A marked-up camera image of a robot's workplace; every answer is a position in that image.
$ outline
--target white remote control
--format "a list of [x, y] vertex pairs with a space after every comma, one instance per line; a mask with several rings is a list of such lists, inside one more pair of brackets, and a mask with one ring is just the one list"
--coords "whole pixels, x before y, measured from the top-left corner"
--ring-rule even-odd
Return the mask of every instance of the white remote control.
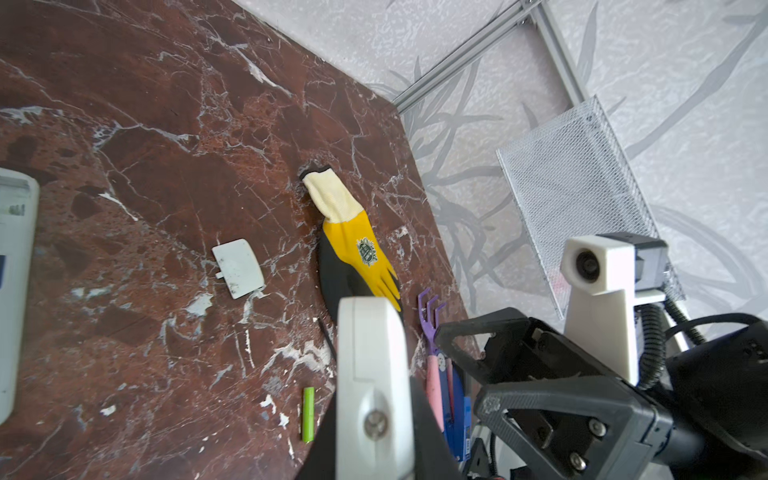
[[0, 168], [0, 424], [11, 415], [40, 187]]

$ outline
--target camera lens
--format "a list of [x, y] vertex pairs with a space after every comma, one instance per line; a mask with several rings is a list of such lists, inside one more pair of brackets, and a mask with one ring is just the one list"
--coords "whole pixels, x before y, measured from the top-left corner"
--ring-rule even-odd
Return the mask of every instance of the camera lens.
[[576, 271], [581, 278], [593, 283], [600, 276], [600, 262], [590, 250], [578, 254], [576, 257]]

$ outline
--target aluminum frame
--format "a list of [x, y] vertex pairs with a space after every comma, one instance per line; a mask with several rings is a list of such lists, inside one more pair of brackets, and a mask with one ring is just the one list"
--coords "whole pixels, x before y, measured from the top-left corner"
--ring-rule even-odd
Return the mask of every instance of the aluminum frame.
[[392, 101], [398, 113], [405, 113], [469, 62], [496, 45], [513, 28], [526, 21], [533, 21], [544, 39], [571, 106], [589, 98], [586, 88], [576, 74], [573, 59], [564, 44], [560, 29], [554, 22], [549, 5], [544, 0], [518, 0], [398, 95]]

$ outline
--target pink handle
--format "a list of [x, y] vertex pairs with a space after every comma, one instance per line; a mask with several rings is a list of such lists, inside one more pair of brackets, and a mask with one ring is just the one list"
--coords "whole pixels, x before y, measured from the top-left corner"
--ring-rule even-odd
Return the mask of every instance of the pink handle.
[[440, 432], [445, 430], [442, 422], [442, 396], [440, 393], [440, 368], [437, 365], [437, 356], [427, 357], [427, 399], [432, 411], [435, 413], [437, 426]]

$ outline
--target glove logo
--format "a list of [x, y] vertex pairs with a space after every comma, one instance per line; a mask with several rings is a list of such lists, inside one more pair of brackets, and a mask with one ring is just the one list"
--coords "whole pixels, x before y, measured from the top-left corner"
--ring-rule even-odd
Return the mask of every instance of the glove logo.
[[367, 266], [371, 266], [379, 260], [376, 256], [376, 247], [373, 246], [371, 240], [368, 240], [368, 237], [357, 240], [357, 251], [360, 253], [362, 262]]

